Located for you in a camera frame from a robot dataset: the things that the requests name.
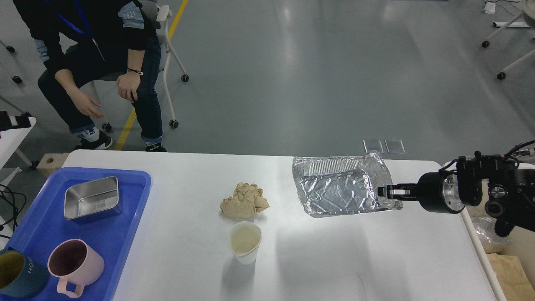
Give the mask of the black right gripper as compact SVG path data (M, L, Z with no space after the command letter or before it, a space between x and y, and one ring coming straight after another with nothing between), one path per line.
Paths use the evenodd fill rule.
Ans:
M460 200L457 176L425 173L417 183L401 183L377 187L377 196L401 201L417 201L432 213L458 214L466 206Z

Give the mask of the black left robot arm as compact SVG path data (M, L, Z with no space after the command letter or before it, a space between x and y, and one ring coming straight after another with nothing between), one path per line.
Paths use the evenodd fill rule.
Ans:
M6 111L0 111L0 131L8 131L15 128L30 128L32 123L28 116L11 116Z

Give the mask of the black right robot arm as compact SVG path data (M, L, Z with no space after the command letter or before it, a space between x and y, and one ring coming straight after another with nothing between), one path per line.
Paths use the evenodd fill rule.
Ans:
M483 200L487 181L488 200L484 210L495 218L494 232L507 237L514 227L535 230L535 172L522 169L523 156L534 156L534 141L515 145L507 153L491 156L476 151L460 156L434 173L425 173L417 183L386 185L377 195L400 201L417 201L432 213L460 213Z

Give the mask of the person's left hand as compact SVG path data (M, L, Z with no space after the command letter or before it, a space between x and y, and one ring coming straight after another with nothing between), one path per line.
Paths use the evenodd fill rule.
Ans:
M119 97L134 103L138 100L137 90L141 84L141 74L127 71L116 80Z

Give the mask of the person's right hand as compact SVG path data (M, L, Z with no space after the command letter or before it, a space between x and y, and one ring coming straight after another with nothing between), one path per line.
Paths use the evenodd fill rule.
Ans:
M79 88L73 88L67 91L67 94L71 98L75 107L83 114L94 118L103 118L104 114L98 110L101 107L101 103L96 101L88 93L82 91Z

